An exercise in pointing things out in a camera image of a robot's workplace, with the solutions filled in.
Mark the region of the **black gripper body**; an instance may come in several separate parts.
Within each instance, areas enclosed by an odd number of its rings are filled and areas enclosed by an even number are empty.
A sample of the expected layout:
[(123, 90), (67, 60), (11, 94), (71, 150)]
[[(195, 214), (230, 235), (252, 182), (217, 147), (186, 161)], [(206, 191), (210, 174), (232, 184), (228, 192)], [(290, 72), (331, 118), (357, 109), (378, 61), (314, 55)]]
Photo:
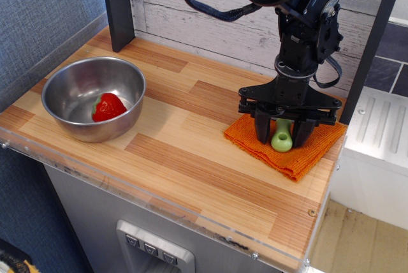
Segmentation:
[(238, 111), (253, 117), (261, 112), (272, 118), (314, 120), (317, 124), (333, 125), (342, 107), (339, 99), (313, 89), (308, 80), (283, 76), (266, 84), (243, 87), (238, 94)]

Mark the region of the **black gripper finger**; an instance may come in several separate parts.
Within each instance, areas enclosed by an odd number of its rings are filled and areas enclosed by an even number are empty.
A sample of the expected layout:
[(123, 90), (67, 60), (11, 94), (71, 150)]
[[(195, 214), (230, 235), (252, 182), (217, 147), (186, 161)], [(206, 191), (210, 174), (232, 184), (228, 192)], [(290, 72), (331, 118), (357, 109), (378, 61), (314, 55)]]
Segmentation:
[(270, 120), (271, 117), (268, 113), (256, 109), (254, 114), (254, 125), (256, 130), (257, 139), (266, 144), (270, 136)]
[(316, 127), (316, 120), (306, 119), (306, 120), (296, 120), (293, 126), (293, 147), (302, 147), (307, 139), (310, 137), (314, 128)]

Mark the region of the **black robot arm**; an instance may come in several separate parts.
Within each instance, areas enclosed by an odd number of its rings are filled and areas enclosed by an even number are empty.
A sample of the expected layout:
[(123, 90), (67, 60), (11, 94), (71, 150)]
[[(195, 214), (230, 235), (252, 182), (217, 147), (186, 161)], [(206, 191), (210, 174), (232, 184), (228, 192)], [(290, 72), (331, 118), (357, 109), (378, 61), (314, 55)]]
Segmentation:
[(238, 110), (254, 118), (256, 136), (263, 144), (270, 138), (271, 120), (293, 121), (293, 147), (301, 147), (315, 127), (335, 124), (342, 106), (309, 85), (323, 63), (342, 73), (332, 57), (343, 39), (337, 22), (339, 0), (250, 1), (275, 8), (281, 46), (274, 63), (277, 76), (269, 83), (241, 88)]

